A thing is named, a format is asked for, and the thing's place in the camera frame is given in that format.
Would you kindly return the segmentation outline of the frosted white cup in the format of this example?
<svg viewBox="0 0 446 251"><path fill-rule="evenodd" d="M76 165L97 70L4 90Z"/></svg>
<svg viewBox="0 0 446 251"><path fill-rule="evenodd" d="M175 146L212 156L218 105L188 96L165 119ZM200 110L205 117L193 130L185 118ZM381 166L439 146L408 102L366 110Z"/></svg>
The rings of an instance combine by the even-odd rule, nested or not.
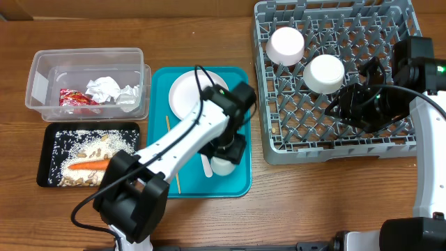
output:
<svg viewBox="0 0 446 251"><path fill-rule="evenodd" d="M228 160L212 157L210 161L210 168L218 176L228 176L234 171L236 166Z"/></svg>

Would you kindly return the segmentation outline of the white bowl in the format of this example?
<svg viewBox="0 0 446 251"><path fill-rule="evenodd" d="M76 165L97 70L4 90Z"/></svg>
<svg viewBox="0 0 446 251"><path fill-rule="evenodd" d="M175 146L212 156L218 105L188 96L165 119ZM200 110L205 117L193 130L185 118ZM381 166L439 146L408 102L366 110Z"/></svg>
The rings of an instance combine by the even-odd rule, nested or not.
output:
<svg viewBox="0 0 446 251"><path fill-rule="evenodd" d="M341 88L344 75L345 68L340 59L333 55L322 54L305 66L303 79L311 91L331 94Z"/></svg>

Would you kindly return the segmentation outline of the bowl with rice and nuts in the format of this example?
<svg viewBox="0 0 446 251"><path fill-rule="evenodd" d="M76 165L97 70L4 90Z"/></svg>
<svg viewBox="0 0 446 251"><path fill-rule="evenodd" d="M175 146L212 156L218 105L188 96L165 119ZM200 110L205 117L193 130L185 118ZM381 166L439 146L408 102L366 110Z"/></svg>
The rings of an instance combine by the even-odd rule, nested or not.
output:
<svg viewBox="0 0 446 251"><path fill-rule="evenodd" d="M294 28L277 29L266 44L268 58L277 65L292 66L298 63L305 52L303 35Z"/></svg>

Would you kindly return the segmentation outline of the white napkin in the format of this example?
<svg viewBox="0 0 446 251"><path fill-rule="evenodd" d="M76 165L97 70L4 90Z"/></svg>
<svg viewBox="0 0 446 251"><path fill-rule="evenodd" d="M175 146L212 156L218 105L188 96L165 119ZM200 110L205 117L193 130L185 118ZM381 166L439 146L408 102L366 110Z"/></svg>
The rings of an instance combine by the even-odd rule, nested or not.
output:
<svg viewBox="0 0 446 251"><path fill-rule="evenodd" d="M127 85L121 90L120 95L116 99L116 104L120 106L123 112L132 112L138 107L139 85L131 87Z"/></svg>
<svg viewBox="0 0 446 251"><path fill-rule="evenodd" d="M86 87L86 95L91 96L96 103L109 102L112 98L116 100L121 94L121 88L111 77L90 80Z"/></svg>

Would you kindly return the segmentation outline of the orange carrot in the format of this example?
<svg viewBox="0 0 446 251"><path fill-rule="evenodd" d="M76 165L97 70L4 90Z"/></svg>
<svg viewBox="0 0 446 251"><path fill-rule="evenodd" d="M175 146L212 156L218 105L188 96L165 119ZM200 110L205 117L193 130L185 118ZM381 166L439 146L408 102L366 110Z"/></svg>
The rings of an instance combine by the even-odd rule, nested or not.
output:
<svg viewBox="0 0 446 251"><path fill-rule="evenodd" d="M91 162L80 162L68 167L71 170L93 170L105 171L108 167L110 159L96 160Z"/></svg>

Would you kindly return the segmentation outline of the red snack wrapper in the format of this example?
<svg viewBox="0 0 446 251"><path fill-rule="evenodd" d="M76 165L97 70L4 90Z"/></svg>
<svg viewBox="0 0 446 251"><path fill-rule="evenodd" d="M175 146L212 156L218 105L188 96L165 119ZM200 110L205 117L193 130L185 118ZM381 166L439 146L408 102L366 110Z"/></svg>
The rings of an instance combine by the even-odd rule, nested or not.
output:
<svg viewBox="0 0 446 251"><path fill-rule="evenodd" d="M66 111L69 114L100 114L102 112L99 108L77 108L77 106L95 106L99 105L99 103L84 95L82 92L72 89L60 90L59 105L62 107L70 107Z"/></svg>

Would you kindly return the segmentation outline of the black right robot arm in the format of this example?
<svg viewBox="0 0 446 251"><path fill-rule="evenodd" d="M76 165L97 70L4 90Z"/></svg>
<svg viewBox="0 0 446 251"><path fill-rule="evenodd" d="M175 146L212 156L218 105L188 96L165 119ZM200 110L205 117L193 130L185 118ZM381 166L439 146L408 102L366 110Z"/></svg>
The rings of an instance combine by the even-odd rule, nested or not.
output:
<svg viewBox="0 0 446 251"><path fill-rule="evenodd" d="M392 79L374 57L360 67L364 84L340 89L325 109L346 125L378 132L407 116L416 136L417 193L410 218L375 231L341 231L331 250L445 249L445 60L430 38L409 36L392 48Z"/></svg>

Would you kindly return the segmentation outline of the grey dishwasher rack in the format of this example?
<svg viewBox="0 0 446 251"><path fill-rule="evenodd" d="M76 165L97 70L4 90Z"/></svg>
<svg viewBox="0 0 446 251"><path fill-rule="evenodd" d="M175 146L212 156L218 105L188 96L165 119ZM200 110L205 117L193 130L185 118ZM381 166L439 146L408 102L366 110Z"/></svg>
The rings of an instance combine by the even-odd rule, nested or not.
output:
<svg viewBox="0 0 446 251"><path fill-rule="evenodd" d="M410 1L260 1L253 42L272 165L414 156L417 94L445 103Z"/></svg>

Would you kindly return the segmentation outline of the white plastic fork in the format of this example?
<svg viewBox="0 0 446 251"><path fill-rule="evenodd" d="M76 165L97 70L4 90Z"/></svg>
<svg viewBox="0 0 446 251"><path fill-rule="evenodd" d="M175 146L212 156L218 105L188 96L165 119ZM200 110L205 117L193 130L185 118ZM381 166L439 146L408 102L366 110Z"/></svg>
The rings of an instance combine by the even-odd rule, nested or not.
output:
<svg viewBox="0 0 446 251"><path fill-rule="evenodd" d="M207 178L212 177L213 176L213 171L212 171L212 168L210 166L209 159L208 159L208 157L206 155L201 154L201 162L202 162L202 165L203 165L203 171L204 171L205 176Z"/></svg>

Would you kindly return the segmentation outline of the teal plastic tray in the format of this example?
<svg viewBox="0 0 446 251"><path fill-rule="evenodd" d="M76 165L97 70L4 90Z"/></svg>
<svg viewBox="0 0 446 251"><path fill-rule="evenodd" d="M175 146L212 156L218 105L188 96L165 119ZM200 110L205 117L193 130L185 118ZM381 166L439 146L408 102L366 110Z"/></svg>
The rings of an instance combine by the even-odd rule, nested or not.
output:
<svg viewBox="0 0 446 251"><path fill-rule="evenodd" d="M152 76L151 97L148 113L147 144L151 145L167 134L165 117L169 117L170 126L180 122L172 112L169 102L169 90L175 80L186 72L193 72L193 67L165 67ZM200 155L196 154L179 171L177 182L173 180L169 189L170 199L200 199L241 197L252 185L252 144L251 124L247 123L238 131L245 136L247 146L239 165L228 176L213 175L208 178L203 171Z"/></svg>

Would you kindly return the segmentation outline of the wooden chopstick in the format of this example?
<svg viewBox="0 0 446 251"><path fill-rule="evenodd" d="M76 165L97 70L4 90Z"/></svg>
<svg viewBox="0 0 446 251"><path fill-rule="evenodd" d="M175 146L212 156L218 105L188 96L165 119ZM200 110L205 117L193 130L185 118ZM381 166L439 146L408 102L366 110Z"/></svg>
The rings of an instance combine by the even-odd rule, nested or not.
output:
<svg viewBox="0 0 446 251"><path fill-rule="evenodd" d="M168 115L165 116L165 120L166 120L166 124L167 124L167 130L168 130L168 132L170 132L171 126L170 126L170 121L169 121L169 116ZM175 175L175 179L176 179L178 194L180 195L181 194L181 187L180 187L180 180L179 180L178 173Z"/></svg>

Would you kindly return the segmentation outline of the large white plate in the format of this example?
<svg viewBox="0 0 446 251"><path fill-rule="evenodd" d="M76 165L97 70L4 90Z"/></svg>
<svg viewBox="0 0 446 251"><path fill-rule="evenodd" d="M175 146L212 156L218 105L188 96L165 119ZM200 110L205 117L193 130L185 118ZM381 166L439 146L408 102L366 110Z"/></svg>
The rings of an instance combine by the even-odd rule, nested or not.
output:
<svg viewBox="0 0 446 251"><path fill-rule="evenodd" d="M207 73L214 84L229 90L226 82L219 75L213 72ZM206 87L212 86L211 81L201 69L197 71L197 74L203 91ZM182 74L172 84L169 91L169 106L175 116L183 120L193 110L197 102L199 102L199 90L194 70L191 70Z"/></svg>

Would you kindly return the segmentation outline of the black tray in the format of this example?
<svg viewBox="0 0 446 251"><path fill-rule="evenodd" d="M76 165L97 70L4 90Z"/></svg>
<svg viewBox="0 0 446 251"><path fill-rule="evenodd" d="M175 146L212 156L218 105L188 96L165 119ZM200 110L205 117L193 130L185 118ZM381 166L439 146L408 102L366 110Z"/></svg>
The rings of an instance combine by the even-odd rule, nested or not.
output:
<svg viewBox="0 0 446 251"><path fill-rule="evenodd" d="M60 130L138 130L139 126L133 122L83 122L83 123L52 123L45 131L43 147L36 182L41 187L49 187L47 177L49 174L49 163L51 160L52 143L56 132Z"/></svg>

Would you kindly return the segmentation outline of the clear plastic bin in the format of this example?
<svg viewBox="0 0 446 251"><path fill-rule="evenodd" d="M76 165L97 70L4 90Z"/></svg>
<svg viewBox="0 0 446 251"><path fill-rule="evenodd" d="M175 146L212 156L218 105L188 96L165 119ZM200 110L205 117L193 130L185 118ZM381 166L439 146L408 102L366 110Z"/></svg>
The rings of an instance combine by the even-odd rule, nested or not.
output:
<svg viewBox="0 0 446 251"><path fill-rule="evenodd" d="M87 84L110 77L120 90L135 90L135 101L116 103L114 98L99 105L61 105L61 90L87 94ZM44 121L131 121L148 116L151 69L137 47L41 50L29 71L25 105Z"/></svg>

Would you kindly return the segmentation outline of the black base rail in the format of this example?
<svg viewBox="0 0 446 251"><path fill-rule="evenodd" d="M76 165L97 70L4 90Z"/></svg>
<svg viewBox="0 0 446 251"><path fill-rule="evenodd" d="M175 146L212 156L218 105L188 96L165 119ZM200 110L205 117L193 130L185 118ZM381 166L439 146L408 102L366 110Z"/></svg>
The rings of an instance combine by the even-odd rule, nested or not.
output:
<svg viewBox="0 0 446 251"><path fill-rule="evenodd" d="M328 242L301 242L295 245L249 245L232 247L195 247L182 248L178 246L155 247L154 251L330 251L332 248Z"/></svg>

